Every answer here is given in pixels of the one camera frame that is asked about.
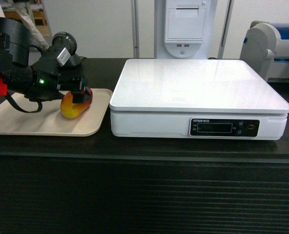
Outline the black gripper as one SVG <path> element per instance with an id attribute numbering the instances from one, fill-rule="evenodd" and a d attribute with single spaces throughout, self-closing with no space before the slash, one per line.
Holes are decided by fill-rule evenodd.
<path id="1" fill-rule="evenodd" d="M 56 62 L 56 52 L 31 46 L 37 49 L 41 57 L 31 68 L 33 71 L 33 82 L 31 87 L 25 93 L 24 97 L 30 101 L 52 101 L 61 99 L 59 90 L 83 90 L 87 86 L 86 77 L 74 77 L 59 79 L 58 64 Z M 71 91 L 72 103 L 82 104 L 91 99 L 91 93 L 88 90 Z"/>

